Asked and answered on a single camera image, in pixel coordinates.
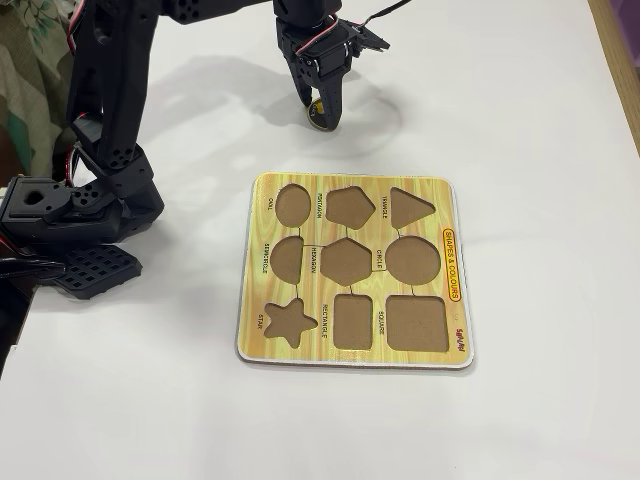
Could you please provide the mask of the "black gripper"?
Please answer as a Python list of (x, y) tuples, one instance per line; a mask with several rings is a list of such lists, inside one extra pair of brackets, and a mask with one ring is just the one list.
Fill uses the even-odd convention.
[(327, 17), (319, 25), (303, 29), (276, 18), (276, 33), (302, 104), (312, 102), (312, 86), (307, 82), (312, 70), (312, 84), (319, 92), (328, 131), (334, 131), (342, 116), (342, 84), (348, 73), (345, 66), (328, 70), (320, 58), (335, 52), (349, 54), (349, 43), (360, 33), (360, 25), (338, 17)]

